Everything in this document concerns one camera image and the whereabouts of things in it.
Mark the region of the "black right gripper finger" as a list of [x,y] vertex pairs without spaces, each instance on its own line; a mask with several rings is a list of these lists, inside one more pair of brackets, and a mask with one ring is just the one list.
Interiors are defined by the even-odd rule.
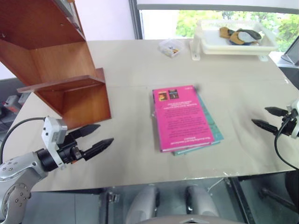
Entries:
[[278,117],[284,117],[286,115],[286,110],[278,107],[265,107],[265,110]]
[[260,120],[260,119],[252,119],[251,120],[256,126],[259,128],[266,130],[270,133],[277,133],[278,128],[276,126],[270,125],[268,122]]

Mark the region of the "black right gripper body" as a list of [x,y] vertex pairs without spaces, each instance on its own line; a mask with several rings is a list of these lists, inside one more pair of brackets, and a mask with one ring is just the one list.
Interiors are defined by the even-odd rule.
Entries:
[[282,118],[282,125],[278,130],[278,136],[284,134],[286,136],[291,136],[293,130],[296,126],[296,110],[292,109]]

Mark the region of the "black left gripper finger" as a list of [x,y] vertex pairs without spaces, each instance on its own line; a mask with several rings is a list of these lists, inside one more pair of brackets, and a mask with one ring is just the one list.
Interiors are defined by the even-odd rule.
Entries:
[[101,140],[100,142],[94,144],[90,149],[83,152],[82,157],[85,161],[97,156],[104,150],[106,150],[113,142],[114,138],[109,138]]
[[83,126],[79,129],[69,132],[69,138],[71,140],[76,140],[78,138],[85,137],[93,133],[99,127],[100,127],[99,124],[91,124],[91,125]]

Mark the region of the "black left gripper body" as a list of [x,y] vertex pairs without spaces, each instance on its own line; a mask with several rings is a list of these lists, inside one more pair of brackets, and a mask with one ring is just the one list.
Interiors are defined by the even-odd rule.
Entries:
[[58,155],[63,163],[74,163],[83,158],[83,151],[77,147],[76,139],[82,137],[80,133],[69,133],[65,136],[63,143],[58,145]]

